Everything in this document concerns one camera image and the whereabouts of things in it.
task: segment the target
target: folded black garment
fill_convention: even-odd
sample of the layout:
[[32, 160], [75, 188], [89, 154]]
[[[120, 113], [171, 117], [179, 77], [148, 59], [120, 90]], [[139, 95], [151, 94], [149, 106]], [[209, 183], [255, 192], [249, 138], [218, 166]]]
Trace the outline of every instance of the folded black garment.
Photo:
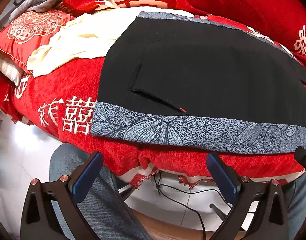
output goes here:
[[306, 68], [294, 57], [234, 27], [142, 17], [107, 53], [94, 135], [234, 153], [306, 148]]

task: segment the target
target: gray towel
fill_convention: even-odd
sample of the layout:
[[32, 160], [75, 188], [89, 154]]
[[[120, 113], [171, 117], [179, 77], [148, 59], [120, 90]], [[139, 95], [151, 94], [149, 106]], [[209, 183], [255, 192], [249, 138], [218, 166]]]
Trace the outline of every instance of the gray towel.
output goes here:
[[11, 23], [27, 11], [36, 11], [37, 13], [48, 11], [53, 5], [61, 1], [62, 0], [26, 0], [11, 13], [8, 22]]

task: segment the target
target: brown leather chair seat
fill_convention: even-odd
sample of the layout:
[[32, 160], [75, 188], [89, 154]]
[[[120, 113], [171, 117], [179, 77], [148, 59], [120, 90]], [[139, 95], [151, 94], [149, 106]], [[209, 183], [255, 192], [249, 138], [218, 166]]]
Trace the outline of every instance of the brown leather chair seat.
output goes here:
[[[134, 209], [131, 209], [141, 222], [145, 230], [149, 233], [153, 240], [203, 240], [201, 230], [184, 228], [172, 225], [151, 217], [148, 217]], [[213, 232], [206, 232], [206, 238], [209, 239]], [[245, 235], [245, 232], [239, 232], [234, 240], [239, 240]]]

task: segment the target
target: white tile floor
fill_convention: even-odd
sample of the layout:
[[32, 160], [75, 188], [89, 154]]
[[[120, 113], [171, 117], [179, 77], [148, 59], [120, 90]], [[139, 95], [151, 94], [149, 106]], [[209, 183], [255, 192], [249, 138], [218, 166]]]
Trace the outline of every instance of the white tile floor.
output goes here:
[[[9, 232], [19, 235], [21, 212], [29, 183], [33, 178], [39, 178], [42, 182], [49, 181], [50, 158], [60, 144], [61, 142], [36, 126], [27, 126], [20, 122], [13, 124], [5, 117], [0, 133], [0, 199]], [[191, 192], [188, 186], [179, 184], [175, 175], [164, 174], [160, 183]], [[210, 188], [216, 187], [198, 185], [192, 192]], [[229, 207], [214, 191], [189, 195], [167, 187], [162, 190], [172, 199], [198, 210], [208, 231], [215, 231], [221, 224], [220, 218], [209, 208], [210, 203], [214, 203], [226, 214], [229, 212]], [[150, 217], [183, 227], [201, 229], [197, 214], [159, 195], [153, 179], [144, 181], [126, 203]], [[255, 207], [256, 204], [252, 205], [251, 210], [255, 211]], [[248, 215], [243, 228], [247, 229], [252, 216]]]

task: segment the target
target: blue gripper pad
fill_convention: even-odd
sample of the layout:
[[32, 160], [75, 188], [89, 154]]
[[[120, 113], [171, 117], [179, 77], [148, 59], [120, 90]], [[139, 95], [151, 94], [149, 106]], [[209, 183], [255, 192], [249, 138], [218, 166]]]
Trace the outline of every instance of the blue gripper pad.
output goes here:
[[238, 174], [232, 167], [227, 166], [216, 152], [207, 155], [206, 166], [225, 201], [235, 205], [241, 190]]
[[83, 173], [79, 176], [72, 189], [72, 200], [75, 204], [82, 202], [91, 186], [93, 185], [96, 177], [103, 167], [103, 156], [100, 152], [94, 152], [96, 156], [84, 169]]

